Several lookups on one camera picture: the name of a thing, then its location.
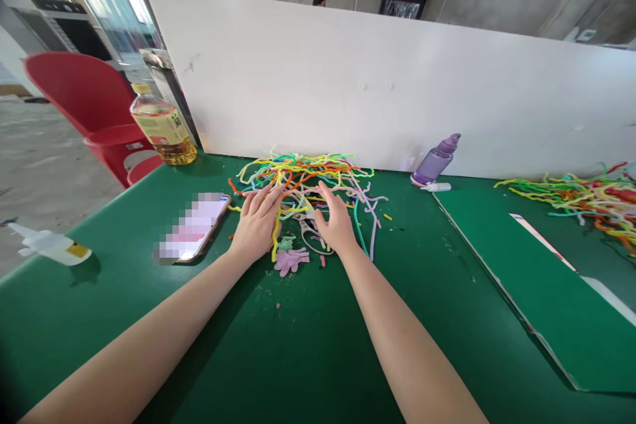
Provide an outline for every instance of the person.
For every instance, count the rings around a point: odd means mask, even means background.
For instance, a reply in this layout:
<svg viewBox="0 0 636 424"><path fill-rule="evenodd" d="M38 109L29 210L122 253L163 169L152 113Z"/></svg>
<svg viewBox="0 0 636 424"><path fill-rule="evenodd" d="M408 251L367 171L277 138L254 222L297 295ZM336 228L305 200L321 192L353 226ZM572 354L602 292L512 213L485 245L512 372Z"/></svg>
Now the person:
<svg viewBox="0 0 636 424"><path fill-rule="evenodd" d="M177 366L223 298L272 246L283 186L249 195L232 245L170 297L66 378L21 420L130 423ZM487 423L452 364L382 273L360 249L342 198L323 183L329 206L315 222L339 255L380 365L408 423Z"/></svg>
<svg viewBox="0 0 636 424"><path fill-rule="evenodd" d="M327 6L327 0L313 0L313 6L314 7L326 7Z"/></svg>

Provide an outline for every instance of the forearm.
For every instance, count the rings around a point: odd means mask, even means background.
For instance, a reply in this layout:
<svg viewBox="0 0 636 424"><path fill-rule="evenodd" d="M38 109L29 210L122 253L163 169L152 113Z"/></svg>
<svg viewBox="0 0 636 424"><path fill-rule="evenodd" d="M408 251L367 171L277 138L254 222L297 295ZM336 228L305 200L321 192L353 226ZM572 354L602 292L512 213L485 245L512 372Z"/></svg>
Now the forearm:
<svg viewBox="0 0 636 424"><path fill-rule="evenodd" d="M424 326L359 249L339 253L382 370L407 422L487 422Z"/></svg>
<svg viewBox="0 0 636 424"><path fill-rule="evenodd" d="M250 266L225 254L51 391L21 423L130 423Z"/></svg>

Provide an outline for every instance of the red chair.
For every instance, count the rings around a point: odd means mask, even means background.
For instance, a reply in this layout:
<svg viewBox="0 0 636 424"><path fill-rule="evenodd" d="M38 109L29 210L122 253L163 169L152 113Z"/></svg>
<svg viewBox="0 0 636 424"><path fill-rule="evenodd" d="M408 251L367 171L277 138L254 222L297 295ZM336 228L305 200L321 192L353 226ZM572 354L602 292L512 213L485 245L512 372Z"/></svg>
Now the red chair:
<svg viewBox="0 0 636 424"><path fill-rule="evenodd" d="M119 73L92 56L47 52L25 60L26 74L84 136L84 144L127 188L124 159L154 150L129 109L135 94Z"/></svg>
<svg viewBox="0 0 636 424"><path fill-rule="evenodd" d="M133 186L141 179L146 177L149 173L157 169L157 167L161 166L164 163L164 160L161 159L161 156L158 154L146 160L143 160L139 164L137 164L132 170L128 173L128 184Z"/></svg>

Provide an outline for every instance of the scissors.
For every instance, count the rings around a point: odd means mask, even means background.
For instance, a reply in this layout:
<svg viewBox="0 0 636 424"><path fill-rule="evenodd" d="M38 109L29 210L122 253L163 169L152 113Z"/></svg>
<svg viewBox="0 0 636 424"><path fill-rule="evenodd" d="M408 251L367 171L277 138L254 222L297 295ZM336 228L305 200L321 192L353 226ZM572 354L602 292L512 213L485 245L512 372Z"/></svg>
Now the scissors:
<svg viewBox="0 0 636 424"><path fill-rule="evenodd" d="M305 214L302 213L298 213L296 215L294 215L292 217L292 219L294 219L295 221L298 221L298 223L300 224L300 236L303 239L303 242L305 243L305 245L307 245L311 250L313 250L314 252L316 252L317 254L320 255L332 255L333 253L333 249L327 248L328 251L325 250L317 250L316 248L313 248L311 246L311 244L309 243L309 241L307 240L307 238L305 237L306 233L311 234L313 237L318 237L320 239L321 244L324 244L325 241L323 240L323 237L314 229L312 229L307 222L305 222L305 219L309 219L310 217L308 217Z"/></svg>

